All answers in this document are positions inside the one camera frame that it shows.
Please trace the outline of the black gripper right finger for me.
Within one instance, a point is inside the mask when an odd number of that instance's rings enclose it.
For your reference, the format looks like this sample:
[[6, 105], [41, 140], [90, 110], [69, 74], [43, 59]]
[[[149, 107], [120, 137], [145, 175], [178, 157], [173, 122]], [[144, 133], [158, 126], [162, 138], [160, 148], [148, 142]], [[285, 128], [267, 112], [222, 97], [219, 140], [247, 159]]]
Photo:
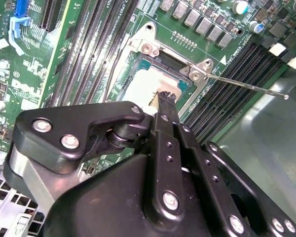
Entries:
[[296, 237], [296, 223], [217, 144], [198, 144], [191, 129], [179, 122], [175, 99], [167, 97], [166, 112], [200, 191], [211, 235]]

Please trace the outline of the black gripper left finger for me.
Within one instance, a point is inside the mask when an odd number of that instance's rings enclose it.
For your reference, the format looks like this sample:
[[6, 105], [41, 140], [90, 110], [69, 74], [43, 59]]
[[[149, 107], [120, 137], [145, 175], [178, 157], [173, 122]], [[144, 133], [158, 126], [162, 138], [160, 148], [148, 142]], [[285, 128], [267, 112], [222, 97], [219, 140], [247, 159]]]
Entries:
[[146, 114], [130, 101], [27, 110], [16, 119], [4, 174], [9, 185], [34, 199], [47, 219], [85, 217], [82, 163], [133, 148], [134, 159], [149, 161], [144, 213], [151, 220], [185, 215], [180, 122], [169, 92], [158, 94], [158, 112]]

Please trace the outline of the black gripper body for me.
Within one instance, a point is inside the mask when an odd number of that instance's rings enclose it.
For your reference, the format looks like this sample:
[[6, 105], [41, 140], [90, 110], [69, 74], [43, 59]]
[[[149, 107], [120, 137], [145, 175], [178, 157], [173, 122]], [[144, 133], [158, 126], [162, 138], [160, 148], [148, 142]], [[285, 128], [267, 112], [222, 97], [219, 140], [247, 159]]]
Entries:
[[127, 158], [62, 194], [43, 227], [45, 237], [224, 237], [192, 176], [182, 171], [185, 215], [164, 231], [144, 214], [148, 156]]

